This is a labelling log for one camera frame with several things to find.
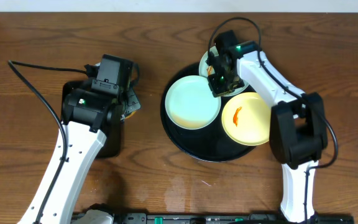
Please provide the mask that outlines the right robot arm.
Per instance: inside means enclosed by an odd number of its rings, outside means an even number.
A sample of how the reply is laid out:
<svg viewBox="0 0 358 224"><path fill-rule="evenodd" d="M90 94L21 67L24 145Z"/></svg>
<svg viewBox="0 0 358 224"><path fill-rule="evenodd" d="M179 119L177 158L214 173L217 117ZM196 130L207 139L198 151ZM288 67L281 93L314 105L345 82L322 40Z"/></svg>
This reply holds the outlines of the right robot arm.
<svg viewBox="0 0 358 224"><path fill-rule="evenodd" d="M213 32L209 40L217 52L207 52L208 75L215 97L228 95L248 83L270 107L269 144L283 167L281 212L288 222L308 223L315 169L332 130L322 98L292 85L267 59L261 42L240 43L233 31Z"/></svg>

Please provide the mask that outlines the light blue plate back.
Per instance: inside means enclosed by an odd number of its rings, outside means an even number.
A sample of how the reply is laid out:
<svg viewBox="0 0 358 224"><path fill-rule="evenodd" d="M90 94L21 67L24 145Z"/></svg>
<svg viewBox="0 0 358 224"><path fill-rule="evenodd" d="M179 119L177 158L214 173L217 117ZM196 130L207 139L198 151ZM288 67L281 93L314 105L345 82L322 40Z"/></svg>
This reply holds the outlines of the light blue plate back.
<svg viewBox="0 0 358 224"><path fill-rule="evenodd" d="M209 75L215 74L214 69L206 63L207 58L208 58L208 53L205 52L200 60L199 69L198 69L199 76L202 76L205 78L207 78ZM238 95L238 94L242 93L248 86L249 86L248 83L242 82L241 86L239 88L236 88L233 92L224 95L224 97Z"/></svg>

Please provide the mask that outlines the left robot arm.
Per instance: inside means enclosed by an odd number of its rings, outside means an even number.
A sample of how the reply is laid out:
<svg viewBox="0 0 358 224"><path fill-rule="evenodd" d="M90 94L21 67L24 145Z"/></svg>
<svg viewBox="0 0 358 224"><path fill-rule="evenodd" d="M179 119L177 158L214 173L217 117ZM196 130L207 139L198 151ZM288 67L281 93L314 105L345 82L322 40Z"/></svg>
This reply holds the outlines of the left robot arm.
<svg viewBox="0 0 358 224"><path fill-rule="evenodd" d="M46 99L17 70L14 73L51 112L59 134L51 160L21 223L71 223L74 207L93 161L114 157L121 149L122 125L140 103L134 92L139 66L133 61L103 55L96 65L85 65L83 81L67 82L62 110L57 114Z"/></svg>

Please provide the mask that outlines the orange green sponge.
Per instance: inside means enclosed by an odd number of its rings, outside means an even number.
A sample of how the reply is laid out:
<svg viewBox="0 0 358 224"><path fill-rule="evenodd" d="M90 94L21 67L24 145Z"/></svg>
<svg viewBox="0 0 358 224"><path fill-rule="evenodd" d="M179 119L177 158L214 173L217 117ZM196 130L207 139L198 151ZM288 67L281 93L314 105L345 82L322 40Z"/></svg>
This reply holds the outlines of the orange green sponge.
<svg viewBox="0 0 358 224"><path fill-rule="evenodd" d="M127 115L125 119L129 119L131 116L133 116L137 111L133 111L131 114Z"/></svg>

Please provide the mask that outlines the light blue plate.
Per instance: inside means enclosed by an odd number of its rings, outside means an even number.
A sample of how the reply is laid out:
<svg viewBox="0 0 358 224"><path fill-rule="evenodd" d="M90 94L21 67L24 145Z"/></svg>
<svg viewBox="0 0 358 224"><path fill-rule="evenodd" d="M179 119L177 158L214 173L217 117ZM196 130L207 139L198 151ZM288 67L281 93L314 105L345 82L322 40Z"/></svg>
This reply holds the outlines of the light blue plate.
<svg viewBox="0 0 358 224"><path fill-rule="evenodd" d="M198 69L199 76L202 76L205 78L207 78L209 75L215 74L214 69L206 63L207 58L208 58L208 53L205 52L200 60L199 69ZM242 82L241 86L239 88L236 88L233 92L224 95L224 97L238 95L238 94L242 93L248 86L249 86L248 83Z"/></svg>
<svg viewBox="0 0 358 224"><path fill-rule="evenodd" d="M220 97L213 96L207 78L199 75L175 81L163 102L170 121L184 129L206 127L217 118L221 109Z"/></svg>

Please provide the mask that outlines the light blue plate front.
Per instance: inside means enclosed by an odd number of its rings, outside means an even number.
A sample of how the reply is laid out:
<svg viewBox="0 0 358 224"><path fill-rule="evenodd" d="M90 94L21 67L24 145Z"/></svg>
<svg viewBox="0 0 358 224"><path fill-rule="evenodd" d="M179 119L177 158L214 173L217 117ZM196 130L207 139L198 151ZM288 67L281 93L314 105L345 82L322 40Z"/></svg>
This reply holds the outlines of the light blue plate front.
<svg viewBox="0 0 358 224"><path fill-rule="evenodd" d="M199 75L175 81L163 102L170 121L184 129L206 127L217 118L221 109L220 97L213 96L207 78Z"/></svg>

